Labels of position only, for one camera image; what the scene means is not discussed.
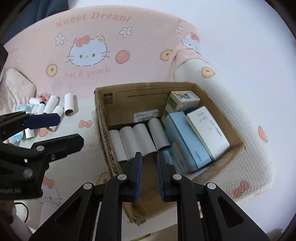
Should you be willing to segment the white spiral notebook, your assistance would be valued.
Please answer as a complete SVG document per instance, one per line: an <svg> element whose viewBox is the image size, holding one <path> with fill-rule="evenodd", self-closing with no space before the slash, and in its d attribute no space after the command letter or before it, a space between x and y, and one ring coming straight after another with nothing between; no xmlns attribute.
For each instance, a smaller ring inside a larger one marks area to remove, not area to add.
<svg viewBox="0 0 296 241"><path fill-rule="evenodd" d="M188 113L186 120L213 161L228 151L230 144L227 138L205 106Z"/></svg>

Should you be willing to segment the large white paper tube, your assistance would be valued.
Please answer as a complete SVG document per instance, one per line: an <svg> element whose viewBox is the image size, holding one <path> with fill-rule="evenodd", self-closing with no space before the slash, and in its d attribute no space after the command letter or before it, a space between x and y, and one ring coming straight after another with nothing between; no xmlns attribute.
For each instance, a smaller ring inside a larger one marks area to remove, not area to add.
<svg viewBox="0 0 296 241"><path fill-rule="evenodd" d="M165 149L166 147L169 147L170 142L166 137L165 131L159 119L152 118L151 120L148 121L147 124L149 127L149 131L151 132L151 136L156 146L156 149L159 151L159 150Z"/></svg>

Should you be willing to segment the white cardboard tube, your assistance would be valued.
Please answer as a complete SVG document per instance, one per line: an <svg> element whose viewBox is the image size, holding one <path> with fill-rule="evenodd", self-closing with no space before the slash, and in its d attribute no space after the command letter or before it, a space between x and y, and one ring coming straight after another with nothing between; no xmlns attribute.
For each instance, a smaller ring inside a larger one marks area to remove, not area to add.
<svg viewBox="0 0 296 241"><path fill-rule="evenodd" d="M65 116L72 116L74 114L74 97L71 93L64 96L64 114Z"/></svg>
<svg viewBox="0 0 296 241"><path fill-rule="evenodd" d="M39 105L38 105L38 108L36 110L36 114L42 114L44 112L44 109L45 109L45 104L43 102L41 102Z"/></svg>
<svg viewBox="0 0 296 241"><path fill-rule="evenodd" d="M123 142L121 140L121 136L120 136L119 131L110 130L108 133L109 133L110 139L112 141L112 145L113 145L113 148L115 150L117 160L119 162L127 161L128 158L127 158L127 155L126 155L126 152L125 152L125 149L124 149Z"/></svg>
<svg viewBox="0 0 296 241"><path fill-rule="evenodd" d="M30 105L39 105L39 103L40 103L40 99L37 98L37 97L31 97L29 99L29 104Z"/></svg>
<svg viewBox="0 0 296 241"><path fill-rule="evenodd" d="M50 96L47 104L45 105L43 113L52 113L55 107L57 106L58 101L59 101L58 97L54 95Z"/></svg>
<svg viewBox="0 0 296 241"><path fill-rule="evenodd" d="M130 160L135 157L136 152L141 152L133 128L125 126L120 129L119 133L127 158Z"/></svg>
<svg viewBox="0 0 296 241"><path fill-rule="evenodd" d="M143 156L157 151L145 124L139 123L135 125L133 131Z"/></svg>
<svg viewBox="0 0 296 241"><path fill-rule="evenodd" d="M49 126L47 127L48 131L55 132L57 126L62 120L64 109L60 106L56 106L52 112L53 116L50 119Z"/></svg>
<svg viewBox="0 0 296 241"><path fill-rule="evenodd" d="M25 129L25 136L26 136L26 139L34 138L35 137L35 131L27 128L27 129Z"/></svg>

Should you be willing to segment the red white small packet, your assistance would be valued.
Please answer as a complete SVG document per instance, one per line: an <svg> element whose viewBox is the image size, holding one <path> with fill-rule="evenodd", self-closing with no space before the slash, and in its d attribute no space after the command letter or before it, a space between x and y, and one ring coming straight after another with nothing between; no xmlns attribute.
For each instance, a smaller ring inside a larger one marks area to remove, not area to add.
<svg viewBox="0 0 296 241"><path fill-rule="evenodd" d="M47 103L51 97L51 94L49 94L48 92L45 92L45 93L40 94L38 97L41 102Z"/></svg>

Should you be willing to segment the pink patterned pillow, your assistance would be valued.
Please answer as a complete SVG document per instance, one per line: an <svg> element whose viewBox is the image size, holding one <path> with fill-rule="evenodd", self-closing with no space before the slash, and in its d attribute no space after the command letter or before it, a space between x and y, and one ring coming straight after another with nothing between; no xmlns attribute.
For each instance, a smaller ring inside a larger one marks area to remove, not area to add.
<svg viewBox="0 0 296 241"><path fill-rule="evenodd" d="M30 80L14 68L5 69L1 79L1 115L16 111L17 105L28 104L35 93Z"/></svg>

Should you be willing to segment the pink Hello Kitty mat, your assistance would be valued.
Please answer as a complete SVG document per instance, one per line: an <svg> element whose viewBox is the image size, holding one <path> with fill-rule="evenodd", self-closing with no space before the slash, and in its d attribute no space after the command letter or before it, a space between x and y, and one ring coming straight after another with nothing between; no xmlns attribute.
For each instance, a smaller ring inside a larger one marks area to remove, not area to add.
<svg viewBox="0 0 296 241"><path fill-rule="evenodd" d="M8 212L1 213L2 240L30 240L81 186L104 184L114 177L105 162L98 131L94 93L99 87L151 82L198 85L226 115L243 141L242 151L216 177L202 185L215 183L238 204L267 189L274 180L273 158L264 130L249 119L245 107L223 86L202 55L195 26L186 20L131 6L64 11L1 43L1 79L9 68L35 85L34 97L48 92L58 97L57 106L63 109L64 96L71 93L74 114L63 113L55 132L47 128L31 129L35 137L26 139L22 130L6 143L30 149L36 142L78 133L84 138L84 146L63 159L45 160L48 167L41 197L1 199L1 205L9 206ZM159 152L163 152L165 161L178 174L196 183L194 174L199 170L189 172L181 153L175 148ZM166 221L157 223L162 214L169 214L169 222L177 225L176 202L165 203L172 203L173 207L145 221L158 230L166 224Z"/></svg>

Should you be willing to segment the light blue book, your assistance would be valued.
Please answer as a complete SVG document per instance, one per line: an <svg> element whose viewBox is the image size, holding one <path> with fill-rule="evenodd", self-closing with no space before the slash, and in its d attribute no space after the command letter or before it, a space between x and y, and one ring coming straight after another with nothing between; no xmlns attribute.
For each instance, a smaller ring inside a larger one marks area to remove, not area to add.
<svg viewBox="0 0 296 241"><path fill-rule="evenodd" d="M186 120L183 112L170 113L165 118L165 133L171 144L175 143L193 173L212 162L206 148Z"/></svg>

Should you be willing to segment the cardboard box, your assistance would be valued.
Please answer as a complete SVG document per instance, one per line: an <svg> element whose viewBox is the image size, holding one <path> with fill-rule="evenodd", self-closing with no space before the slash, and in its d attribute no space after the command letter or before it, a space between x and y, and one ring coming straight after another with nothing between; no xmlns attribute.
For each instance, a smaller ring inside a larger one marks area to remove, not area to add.
<svg viewBox="0 0 296 241"><path fill-rule="evenodd" d="M157 152L181 148L165 135L164 121L171 92L191 99L198 97L229 142L229 149L218 160L194 174L196 183L216 177L243 149L243 141L226 115L198 85L189 82L151 82L112 85L95 90L98 131L111 176L123 172L123 163L137 152L143 156L142 183L136 202L123 209L130 222L140 225L173 207L161 200L157 172Z"/></svg>

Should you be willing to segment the green white panda box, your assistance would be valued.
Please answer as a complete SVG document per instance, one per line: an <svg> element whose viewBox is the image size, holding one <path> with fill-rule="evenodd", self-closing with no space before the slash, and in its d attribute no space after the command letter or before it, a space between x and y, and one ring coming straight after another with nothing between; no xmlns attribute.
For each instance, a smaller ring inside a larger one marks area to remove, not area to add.
<svg viewBox="0 0 296 241"><path fill-rule="evenodd" d="M162 124L165 124L165 118L168 114L196 108L199 102L200 98L191 90L171 91L161 117Z"/></svg>

